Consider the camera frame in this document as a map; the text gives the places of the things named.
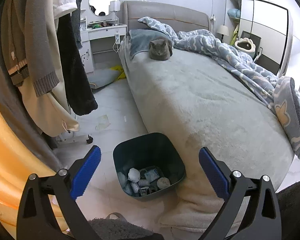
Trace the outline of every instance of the bed sheet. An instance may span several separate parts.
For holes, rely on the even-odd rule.
[[[186,166],[180,201],[160,218],[163,227],[204,232],[223,204],[200,167],[203,146],[246,177],[269,175],[278,189],[294,153],[277,117],[254,94],[207,56],[175,49],[167,61],[147,52],[131,61],[129,50],[125,38],[119,55],[143,122],[168,136]],[[233,228],[246,205],[247,199]]]

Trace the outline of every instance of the metal screw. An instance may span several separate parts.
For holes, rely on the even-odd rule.
[[[264,181],[269,181],[270,180],[269,176],[267,176],[267,175],[264,175],[262,178],[263,178]]]
[[[60,171],[58,171],[58,174],[60,176],[65,176],[68,173],[68,171],[66,169],[61,169]]]
[[[232,172],[233,176],[235,176],[236,178],[240,178],[241,177],[241,172],[240,171],[234,171]]]
[[[34,173],[29,176],[29,180],[34,180],[37,177]]]

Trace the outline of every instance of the headboard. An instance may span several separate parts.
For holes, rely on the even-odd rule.
[[[128,26],[129,30],[147,28],[145,24],[138,22],[138,19],[144,16],[149,16],[170,25],[176,33],[179,31],[189,32],[197,29],[211,30],[208,15],[185,7],[140,1],[124,1],[122,5],[123,23]]]

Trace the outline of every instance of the dark green trash can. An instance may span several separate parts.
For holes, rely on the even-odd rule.
[[[128,177],[129,170],[141,170],[150,166],[158,167],[170,180],[171,186],[146,196],[132,196],[150,200],[174,188],[186,175],[186,168],[177,150],[162,133],[142,135],[117,145],[113,151],[116,172]]]

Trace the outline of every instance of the lamp shade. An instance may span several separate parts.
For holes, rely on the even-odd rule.
[[[120,11],[120,1],[111,1],[109,6],[110,12],[118,12]]]
[[[223,34],[225,36],[229,36],[229,29],[227,26],[221,25],[219,26],[217,33]]]

